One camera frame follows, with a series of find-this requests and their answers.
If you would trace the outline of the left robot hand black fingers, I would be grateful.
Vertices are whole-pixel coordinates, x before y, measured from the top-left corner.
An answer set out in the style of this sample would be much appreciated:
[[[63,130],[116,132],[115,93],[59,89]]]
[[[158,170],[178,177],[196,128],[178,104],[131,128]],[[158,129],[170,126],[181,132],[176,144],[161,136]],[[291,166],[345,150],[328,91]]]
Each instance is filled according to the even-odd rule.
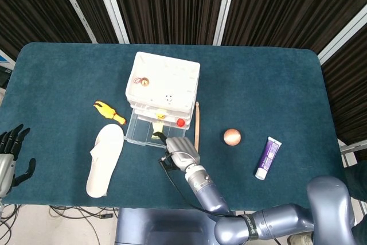
[[[30,132],[30,128],[23,130],[23,127],[24,125],[20,124],[1,134],[1,199],[5,198],[13,187],[17,187],[30,179],[36,169],[36,159],[31,158],[27,171],[20,176],[15,175],[15,167],[22,143]]]

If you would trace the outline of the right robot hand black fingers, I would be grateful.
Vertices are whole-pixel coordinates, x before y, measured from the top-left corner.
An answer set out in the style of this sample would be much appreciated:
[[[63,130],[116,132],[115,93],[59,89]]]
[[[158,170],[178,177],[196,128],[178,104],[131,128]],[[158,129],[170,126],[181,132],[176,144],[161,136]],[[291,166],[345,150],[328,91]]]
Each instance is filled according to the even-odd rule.
[[[159,163],[167,170],[185,172],[189,166],[200,164],[200,155],[187,137],[166,137],[162,132],[153,133],[166,146],[166,152]]]

